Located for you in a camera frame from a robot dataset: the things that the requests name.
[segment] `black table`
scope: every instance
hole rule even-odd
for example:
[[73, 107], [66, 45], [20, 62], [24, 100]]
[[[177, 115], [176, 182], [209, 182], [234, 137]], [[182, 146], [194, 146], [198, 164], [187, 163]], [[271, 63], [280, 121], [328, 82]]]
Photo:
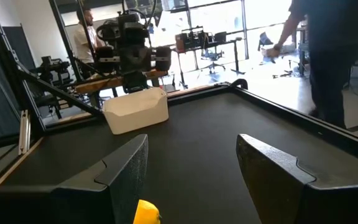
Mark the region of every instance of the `black table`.
[[[233, 72], [236, 72], [237, 74], [245, 74], [245, 72], [240, 72], [240, 68], [239, 68], [239, 57], [238, 57], [238, 51], [237, 51], [237, 41], [238, 40], [229, 40], [229, 41], [225, 41], [225, 42], [212, 42], [209, 43], [208, 46], [206, 48], [211, 48], [214, 47], [216, 50], [217, 46], [220, 45], [226, 45], [226, 44], [234, 44], [234, 60], [236, 63], [236, 69], [231, 69]], [[178, 60], [179, 60], [179, 68], [180, 68], [180, 78], [181, 78], [181, 83], [183, 85], [183, 87], [187, 88], [187, 85], [185, 84], [185, 78], [183, 76], [183, 70], [181, 69], [181, 63], [180, 63], [180, 54], [185, 54], [187, 52], [195, 52], [196, 50], [202, 50], [202, 47], [194, 47], [191, 49], [186, 49], [184, 52], [179, 52], [177, 50], [177, 48], [173, 48], [172, 50], [174, 52], [176, 52], [178, 54]], [[198, 70], [198, 62], [197, 62], [197, 58], [195, 58], [196, 61], [196, 70]]]
[[168, 105], [168, 121], [120, 136], [93, 119], [51, 133], [2, 187], [62, 185], [139, 134], [149, 136], [141, 198], [164, 223], [260, 223], [236, 156], [238, 134], [296, 156], [317, 170], [320, 187], [358, 186], [358, 139], [317, 119], [227, 83], [176, 93]]

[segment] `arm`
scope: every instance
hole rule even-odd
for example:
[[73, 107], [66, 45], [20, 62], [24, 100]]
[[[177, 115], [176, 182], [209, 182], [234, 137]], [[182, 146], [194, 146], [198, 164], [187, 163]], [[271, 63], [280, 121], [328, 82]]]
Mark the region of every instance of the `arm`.
[[284, 23], [284, 28], [283, 32], [281, 33], [280, 40], [273, 49], [269, 49], [267, 51], [268, 57], [278, 57], [278, 55], [280, 55], [280, 51], [284, 42], [296, 31], [299, 22], [305, 18], [307, 7], [308, 6], [304, 0], [293, 0], [290, 7], [291, 14], [287, 21]]
[[104, 46], [103, 41], [101, 41], [98, 36], [96, 36], [95, 38], [96, 38], [96, 48], [103, 47]]
[[287, 21], [284, 23], [284, 29], [281, 33], [280, 40], [277, 42], [278, 47], [282, 47], [284, 42], [291, 36], [298, 27], [298, 24], [302, 21], [302, 18], [295, 16], [294, 14], [290, 14]]

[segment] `white shirt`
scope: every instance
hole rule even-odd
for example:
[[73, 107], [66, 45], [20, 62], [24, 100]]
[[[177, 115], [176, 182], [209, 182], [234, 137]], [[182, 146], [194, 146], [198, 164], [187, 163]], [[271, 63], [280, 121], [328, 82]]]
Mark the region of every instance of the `white shirt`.
[[[89, 38], [91, 39], [92, 46], [96, 45], [96, 31], [93, 26], [88, 26]], [[84, 27], [77, 24], [77, 29], [74, 32], [74, 42], [77, 48], [77, 57], [84, 63], [94, 63], [91, 49], [88, 47], [88, 40]]]

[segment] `dark shirt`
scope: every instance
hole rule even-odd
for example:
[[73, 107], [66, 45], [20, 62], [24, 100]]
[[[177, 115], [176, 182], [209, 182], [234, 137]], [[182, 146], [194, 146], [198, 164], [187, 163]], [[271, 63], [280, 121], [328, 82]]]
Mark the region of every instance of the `dark shirt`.
[[290, 12], [308, 16], [310, 50], [358, 45], [358, 0], [293, 0]]

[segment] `yellow object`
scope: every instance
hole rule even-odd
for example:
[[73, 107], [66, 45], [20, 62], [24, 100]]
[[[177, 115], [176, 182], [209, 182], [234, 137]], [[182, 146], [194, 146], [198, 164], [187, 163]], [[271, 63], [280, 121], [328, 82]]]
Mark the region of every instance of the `yellow object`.
[[161, 224], [158, 208], [150, 202], [139, 200], [134, 224]]

